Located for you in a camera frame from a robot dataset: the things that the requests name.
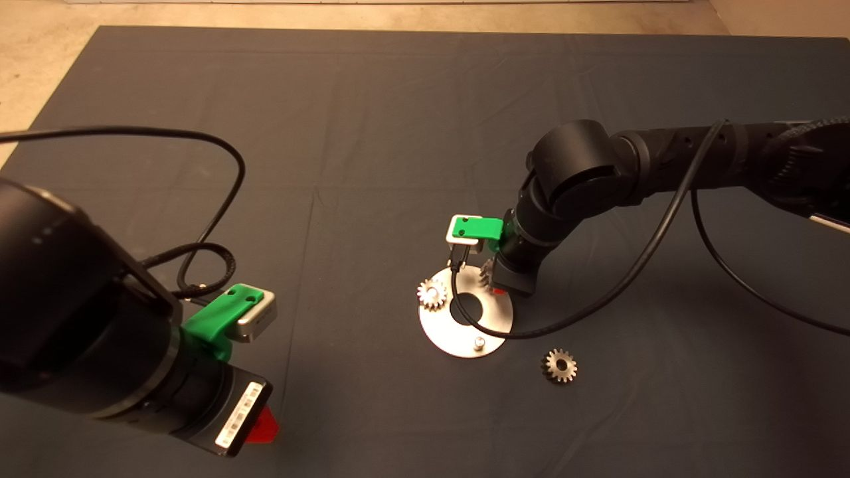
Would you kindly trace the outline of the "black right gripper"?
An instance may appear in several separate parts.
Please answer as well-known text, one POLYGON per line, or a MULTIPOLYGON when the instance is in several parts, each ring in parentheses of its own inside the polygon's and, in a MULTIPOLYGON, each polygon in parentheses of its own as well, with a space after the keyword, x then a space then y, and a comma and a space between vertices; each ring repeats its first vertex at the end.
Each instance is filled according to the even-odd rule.
POLYGON ((549 248, 522 236, 506 236, 501 240, 491 271, 494 295, 516 294, 530 297, 537 290, 539 269, 549 255, 549 248))

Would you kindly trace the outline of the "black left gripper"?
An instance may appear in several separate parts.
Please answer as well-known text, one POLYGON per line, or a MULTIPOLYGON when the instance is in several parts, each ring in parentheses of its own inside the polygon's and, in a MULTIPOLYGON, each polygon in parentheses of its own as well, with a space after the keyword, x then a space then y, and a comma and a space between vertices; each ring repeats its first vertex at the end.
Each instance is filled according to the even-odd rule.
POLYGON ((147 399, 147 429, 236 457, 245 444, 270 444, 278 436, 280 425, 267 406, 273 389, 264 377, 183 346, 147 399))

